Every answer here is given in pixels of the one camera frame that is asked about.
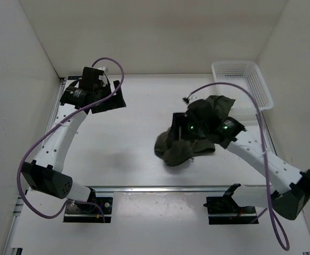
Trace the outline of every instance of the white basket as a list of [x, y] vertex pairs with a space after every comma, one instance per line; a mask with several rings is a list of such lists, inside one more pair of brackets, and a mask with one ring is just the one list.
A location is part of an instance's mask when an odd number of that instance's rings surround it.
[[[226, 81], [241, 86], [251, 93], [260, 111], [273, 107], [273, 100], [259, 67], [253, 61], [219, 61], [212, 64], [214, 81]], [[217, 93], [235, 99], [229, 115], [255, 117], [256, 110], [246, 94], [227, 85], [216, 85]]]

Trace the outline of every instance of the dark cloth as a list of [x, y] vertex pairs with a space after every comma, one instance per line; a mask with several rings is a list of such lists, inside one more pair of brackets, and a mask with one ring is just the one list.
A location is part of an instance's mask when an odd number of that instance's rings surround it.
[[[213, 111], [215, 111], [221, 120], [228, 116], [229, 111], [235, 102], [234, 99], [225, 96], [209, 96], [206, 101], [210, 103]], [[161, 133], [157, 137], [154, 145], [155, 155], [163, 159], [167, 166], [177, 166], [192, 157], [215, 152], [214, 143], [207, 139], [195, 141], [185, 141], [180, 139], [178, 141], [173, 141], [168, 145], [168, 133], [169, 129], [166, 132]]]

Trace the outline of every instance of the white wall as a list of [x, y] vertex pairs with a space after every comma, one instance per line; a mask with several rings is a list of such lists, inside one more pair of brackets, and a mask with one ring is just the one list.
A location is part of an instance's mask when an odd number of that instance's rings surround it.
[[43, 134], [59, 79], [17, 0], [0, 0], [0, 253], [21, 157]]
[[[310, 1], [290, 0], [259, 59], [275, 106], [265, 113], [278, 154], [310, 168]], [[310, 201], [305, 208], [310, 229]]]
[[20, 2], [65, 77], [97, 56], [119, 60], [128, 74], [210, 73], [217, 60], [254, 60], [287, 0]]

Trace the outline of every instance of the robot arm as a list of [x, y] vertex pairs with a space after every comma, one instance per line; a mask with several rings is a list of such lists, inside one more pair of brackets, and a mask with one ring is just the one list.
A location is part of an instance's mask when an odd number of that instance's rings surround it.
[[[65, 89], [54, 126], [77, 109], [105, 98], [111, 93], [106, 72], [105, 67], [99, 69], [85, 67], [83, 69], [82, 79], [74, 81]], [[114, 82], [115, 88], [118, 84], [119, 81]], [[122, 91], [119, 90], [110, 99], [100, 105], [91, 107], [90, 110], [94, 114], [125, 106]], [[92, 189], [82, 186], [74, 182], [70, 176], [62, 174], [68, 149], [77, 133], [77, 129], [88, 113], [89, 110], [79, 112], [65, 123], [62, 123], [62, 126], [45, 140], [33, 161], [24, 163], [22, 174], [32, 189], [60, 199], [68, 198], [90, 202], [95, 198]]]
[[[235, 119], [220, 120], [205, 100], [188, 105], [185, 113], [174, 113], [168, 140], [208, 139], [236, 154], [265, 176], [262, 145]], [[306, 172], [287, 164], [272, 152], [268, 156], [273, 209], [286, 219], [295, 219], [310, 199], [310, 169]], [[232, 185], [223, 195], [223, 206], [238, 210], [245, 206], [268, 206], [266, 187]]]

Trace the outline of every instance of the olive green fabric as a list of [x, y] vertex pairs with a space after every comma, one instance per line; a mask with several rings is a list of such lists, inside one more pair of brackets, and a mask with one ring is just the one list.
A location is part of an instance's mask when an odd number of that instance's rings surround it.
[[[211, 104], [213, 111], [216, 112], [220, 119], [224, 119], [228, 116], [235, 102], [234, 99], [225, 96], [209, 96], [206, 101]], [[192, 157], [215, 152], [214, 143], [207, 139], [196, 141], [185, 141], [181, 139], [167, 144], [168, 132], [169, 129], [161, 133], [157, 137], [154, 145], [155, 155], [163, 159], [167, 166], [177, 166]]]

